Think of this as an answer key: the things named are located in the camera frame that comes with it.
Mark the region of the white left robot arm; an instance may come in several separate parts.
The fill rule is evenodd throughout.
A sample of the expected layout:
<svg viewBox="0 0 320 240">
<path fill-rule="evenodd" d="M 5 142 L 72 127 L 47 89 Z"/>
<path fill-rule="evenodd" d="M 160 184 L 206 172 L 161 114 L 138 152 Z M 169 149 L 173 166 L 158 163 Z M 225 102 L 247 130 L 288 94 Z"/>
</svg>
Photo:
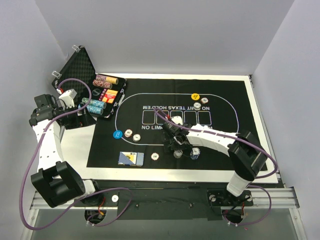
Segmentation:
<svg viewBox="0 0 320 240">
<path fill-rule="evenodd" d="M 76 95 L 71 89 L 58 99 L 49 94 L 36 96 L 37 107 L 29 120 L 40 143 L 37 173 L 31 175 L 31 183 L 51 208 L 82 196 L 92 206 L 103 200 L 97 183 L 92 179 L 83 180 L 63 157 L 61 140 L 64 131 L 96 123 L 87 110 L 72 112 L 76 109 Z"/>
</svg>

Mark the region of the blue 5 chip stack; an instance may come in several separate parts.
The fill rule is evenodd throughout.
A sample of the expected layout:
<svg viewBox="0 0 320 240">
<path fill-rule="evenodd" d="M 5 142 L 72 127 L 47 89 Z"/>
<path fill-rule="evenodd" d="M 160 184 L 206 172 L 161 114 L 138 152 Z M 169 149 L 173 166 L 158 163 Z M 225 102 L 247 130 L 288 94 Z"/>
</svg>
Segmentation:
<svg viewBox="0 0 320 240">
<path fill-rule="evenodd" d="M 200 154 L 201 154 L 200 149 L 198 147 L 193 147 L 191 149 L 189 156 L 192 160 L 197 160 L 199 158 Z"/>
</svg>

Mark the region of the grey chips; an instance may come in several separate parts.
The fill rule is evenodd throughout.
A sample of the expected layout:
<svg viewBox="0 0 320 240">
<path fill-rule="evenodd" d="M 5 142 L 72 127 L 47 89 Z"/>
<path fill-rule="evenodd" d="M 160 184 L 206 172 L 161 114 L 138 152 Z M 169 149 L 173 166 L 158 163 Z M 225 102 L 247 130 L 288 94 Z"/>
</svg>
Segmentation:
<svg viewBox="0 0 320 240">
<path fill-rule="evenodd" d="M 196 111 L 200 111 L 200 110 L 201 110 L 201 107 L 202 107 L 202 105 L 201 105 L 199 102 L 195 102 L 195 103 L 193 104 L 193 108 L 194 108 L 194 110 L 196 110 Z"/>
<path fill-rule="evenodd" d="M 139 142 L 141 140 L 141 135 L 140 134 L 134 134 L 132 136 L 132 139 L 134 142 Z"/>
</svg>

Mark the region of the red chips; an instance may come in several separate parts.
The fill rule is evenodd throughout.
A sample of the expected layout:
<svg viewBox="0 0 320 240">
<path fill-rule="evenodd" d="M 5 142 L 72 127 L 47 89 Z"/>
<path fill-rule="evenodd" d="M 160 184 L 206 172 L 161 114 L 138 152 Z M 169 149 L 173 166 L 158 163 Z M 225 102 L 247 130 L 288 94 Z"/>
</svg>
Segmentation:
<svg viewBox="0 0 320 240">
<path fill-rule="evenodd" d="M 131 129 L 127 129 L 125 132 L 124 132 L 124 136 L 126 138 L 130 138 L 131 136 L 133 135 L 133 131 Z"/>
<path fill-rule="evenodd" d="M 203 97 L 203 98 L 200 99 L 200 102 L 201 102 L 202 104 L 207 104 L 207 103 L 209 102 L 209 100 L 208 100 L 207 97 Z"/>
</svg>

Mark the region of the grey 1 chip stack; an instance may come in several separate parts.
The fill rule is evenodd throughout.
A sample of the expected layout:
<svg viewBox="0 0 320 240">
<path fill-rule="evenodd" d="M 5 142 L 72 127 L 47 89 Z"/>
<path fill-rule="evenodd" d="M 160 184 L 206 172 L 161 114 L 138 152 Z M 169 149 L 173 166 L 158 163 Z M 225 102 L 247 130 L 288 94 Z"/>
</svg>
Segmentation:
<svg viewBox="0 0 320 240">
<path fill-rule="evenodd" d="M 175 150 L 173 152 L 173 156 L 176 158 L 176 159 L 180 159 L 182 156 L 183 156 L 183 151 L 182 150 Z"/>
</svg>

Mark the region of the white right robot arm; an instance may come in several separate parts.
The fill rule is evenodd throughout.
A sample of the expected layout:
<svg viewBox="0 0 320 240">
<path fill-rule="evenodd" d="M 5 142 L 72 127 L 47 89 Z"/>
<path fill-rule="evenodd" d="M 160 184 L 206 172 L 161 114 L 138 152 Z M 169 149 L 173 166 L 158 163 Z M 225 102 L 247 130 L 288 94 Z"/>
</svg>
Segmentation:
<svg viewBox="0 0 320 240">
<path fill-rule="evenodd" d="M 171 151 L 204 147 L 230 158 L 234 174 L 223 192 L 224 201 L 230 205 L 241 199 L 243 191 L 257 178 L 268 159 L 249 131 L 245 134 L 223 132 L 206 125 L 179 124 L 172 120 L 166 121 L 162 129 L 166 136 L 164 145 Z"/>
</svg>

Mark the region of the red 100 chip stack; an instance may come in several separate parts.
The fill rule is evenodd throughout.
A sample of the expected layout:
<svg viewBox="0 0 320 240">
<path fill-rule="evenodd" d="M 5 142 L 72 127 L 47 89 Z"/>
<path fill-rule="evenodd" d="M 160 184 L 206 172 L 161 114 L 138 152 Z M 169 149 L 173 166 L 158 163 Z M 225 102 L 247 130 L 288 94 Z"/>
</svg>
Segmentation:
<svg viewBox="0 0 320 240">
<path fill-rule="evenodd" d="M 157 152 L 153 152 L 150 157 L 153 161 L 157 161 L 160 158 L 160 155 Z"/>
</svg>

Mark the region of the yellow big blind button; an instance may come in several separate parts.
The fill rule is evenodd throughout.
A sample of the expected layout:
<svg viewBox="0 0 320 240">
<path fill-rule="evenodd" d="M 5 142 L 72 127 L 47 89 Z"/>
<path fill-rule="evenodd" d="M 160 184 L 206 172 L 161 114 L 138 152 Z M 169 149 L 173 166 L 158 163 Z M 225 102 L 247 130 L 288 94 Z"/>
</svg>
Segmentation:
<svg viewBox="0 0 320 240">
<path fill-rule="evenodd" d="M 194 101 L 197 101 L 200 99 L 200 95 L 198 93 L 193 93 L 191 95 L 191 99 L 194 100 Z"/>
</svg>

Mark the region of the blue small blind button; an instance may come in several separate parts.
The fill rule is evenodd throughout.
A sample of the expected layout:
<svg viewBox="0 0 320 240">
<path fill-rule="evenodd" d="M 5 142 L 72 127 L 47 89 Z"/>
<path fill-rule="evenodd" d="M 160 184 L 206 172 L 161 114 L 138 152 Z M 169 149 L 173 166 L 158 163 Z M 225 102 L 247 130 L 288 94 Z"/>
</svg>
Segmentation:
<svg viewBox="0 0 320 240">
<path fill-rule="evenodd" d="M 123 132 L 121 130 L 116 130 L 113 132 L 112 136 L 116 140 L 121 139 L 123 137 Z"/>
</svg>

